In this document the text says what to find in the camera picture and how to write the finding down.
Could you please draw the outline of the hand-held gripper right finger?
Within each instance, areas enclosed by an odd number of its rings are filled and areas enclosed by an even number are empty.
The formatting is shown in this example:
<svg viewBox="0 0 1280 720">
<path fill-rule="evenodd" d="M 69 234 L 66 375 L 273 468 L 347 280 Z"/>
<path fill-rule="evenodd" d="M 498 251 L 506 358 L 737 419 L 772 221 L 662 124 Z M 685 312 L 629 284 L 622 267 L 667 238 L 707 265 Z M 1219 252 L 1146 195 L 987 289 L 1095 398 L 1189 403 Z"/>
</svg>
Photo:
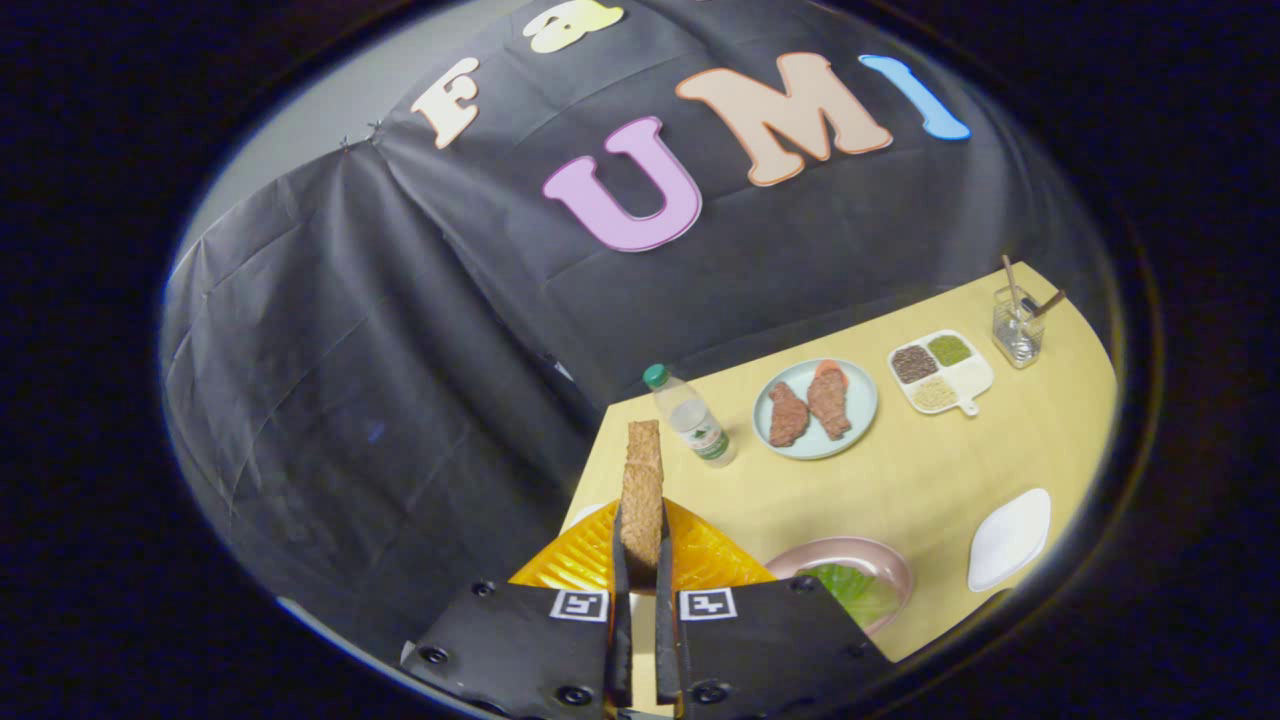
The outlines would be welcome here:
<svg viewBox="0 0 1280 720">
<path fill-rule="evenodd" d="M 666 501 L 655 591 L 658 696 L 678 719 L 812 719 L 891 662 L 814 577 L 777 579 Z"/>
</svg>

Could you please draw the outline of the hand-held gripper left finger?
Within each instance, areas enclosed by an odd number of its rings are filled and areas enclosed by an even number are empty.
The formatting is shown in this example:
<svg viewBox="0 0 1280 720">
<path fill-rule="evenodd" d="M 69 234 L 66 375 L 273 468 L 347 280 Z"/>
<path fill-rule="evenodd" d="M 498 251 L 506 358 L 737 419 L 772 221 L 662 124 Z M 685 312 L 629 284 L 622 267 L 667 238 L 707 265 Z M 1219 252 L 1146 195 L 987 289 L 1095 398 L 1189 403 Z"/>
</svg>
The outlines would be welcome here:
<svg viewBox="0 0 1280 720">
<path fill-rule="evenodd" d="M 616 719 L 631 702 L 631 607 L 617 502 L 582 516 L 548 550 L 600 574 L 571 582 L 532 568 L 476 579 L 408 643 L 401 667 L 485 719 Z"/>
</svg>

